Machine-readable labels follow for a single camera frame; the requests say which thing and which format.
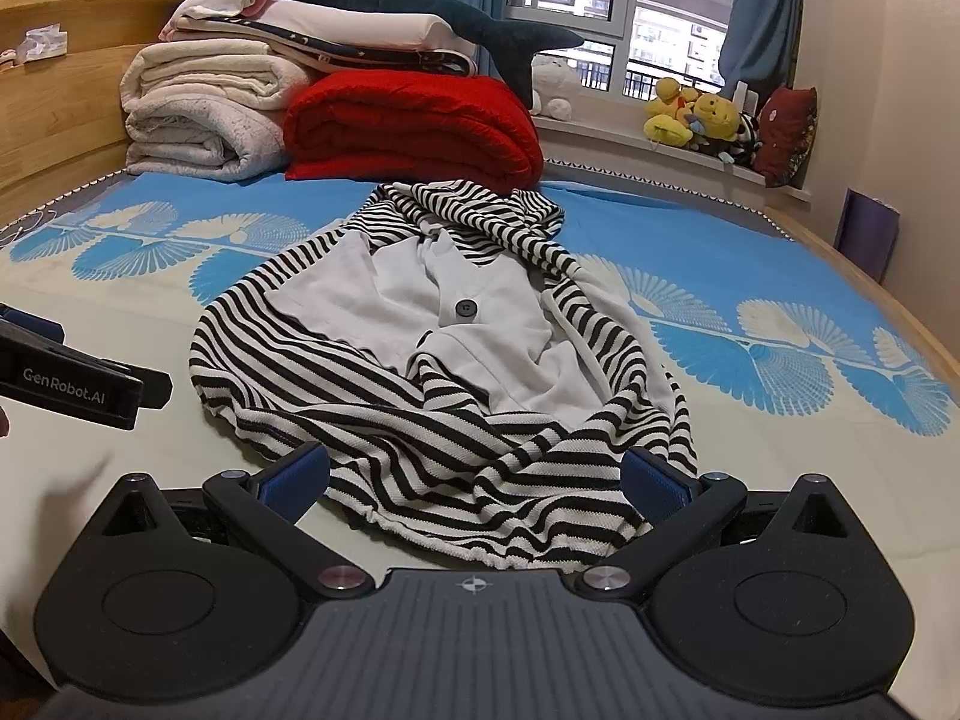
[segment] folded red blanket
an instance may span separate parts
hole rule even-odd
[[[287,111],[287,178],[448,181],[533,189],[544,155],[530,114],[502,81],[347,70]]]

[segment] crosshair logo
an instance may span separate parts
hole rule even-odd
[[[492,584],[492,581],[480,579],[480,577],[470,577],[469,579],[464,579],[464,581],[461,581],[459,587],[462,587],[468,593],[476,595],[478,592],[486,590]]]

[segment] black button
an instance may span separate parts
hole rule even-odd
[[[457,301],[456,312],[460,319],[473,319],[477,316],[477,304],[472,300],[459,300]]]

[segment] wooden bed frame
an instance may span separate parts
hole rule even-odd
[[[124,166],[120,77],[181,1],[0,0],[0,50],[50,23],[66,30],[69,50],[0,71],[0,225]],[[875,303],[960,401],[960,362],[933,333],[798,220],[773,208],[765,213]]]

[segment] plush tail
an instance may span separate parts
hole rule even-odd
[[[484,48],[500,77],[530,110],[534,105],[534,88],[530,65],[534,55],[550,49],[574,49],[584,39],[576,32],[549,23],[501,20],[493,25]]]

